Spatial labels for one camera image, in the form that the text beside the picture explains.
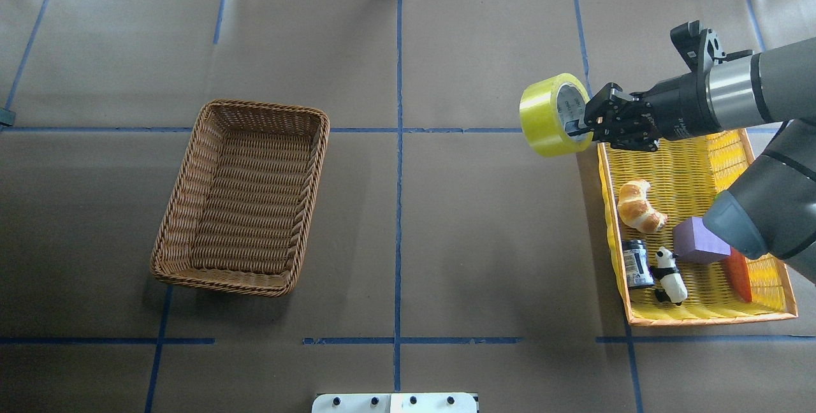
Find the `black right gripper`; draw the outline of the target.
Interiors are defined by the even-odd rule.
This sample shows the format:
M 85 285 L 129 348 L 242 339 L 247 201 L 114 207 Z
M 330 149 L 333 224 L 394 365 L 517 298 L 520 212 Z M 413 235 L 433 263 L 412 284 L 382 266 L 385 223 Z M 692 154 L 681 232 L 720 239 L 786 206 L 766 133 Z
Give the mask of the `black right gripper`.
M 706 99 L 705 78 L 687 73 L 632 94 L 608 83 L 586 103 L 584 120 L 564 122 L 564 131 L 574 141 L 655 152 L 661 139 L 679 141 L 717 133 L 718 122 Z

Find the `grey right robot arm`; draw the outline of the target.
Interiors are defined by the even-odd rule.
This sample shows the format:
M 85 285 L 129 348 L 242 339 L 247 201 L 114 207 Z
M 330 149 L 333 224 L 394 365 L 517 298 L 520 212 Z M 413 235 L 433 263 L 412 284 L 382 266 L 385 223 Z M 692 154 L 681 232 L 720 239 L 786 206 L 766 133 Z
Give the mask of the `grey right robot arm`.
M 690 69 L 646 91 L 609 83 L 558 129 L 613 148 L 655 152 L 661 141 L 775 124 L 750 165 L 703 215 L 709 231 L 757 259 L 771 254 L 814 281 L 814 39 Z

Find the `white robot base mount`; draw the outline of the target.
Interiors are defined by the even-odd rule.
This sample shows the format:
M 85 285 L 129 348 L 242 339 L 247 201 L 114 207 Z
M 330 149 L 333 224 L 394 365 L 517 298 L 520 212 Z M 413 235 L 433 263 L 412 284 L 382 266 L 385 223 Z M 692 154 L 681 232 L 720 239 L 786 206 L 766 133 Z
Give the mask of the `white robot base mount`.
M 466 392 L 326 393 L 312 412 L 479 412 L 477 395 Z

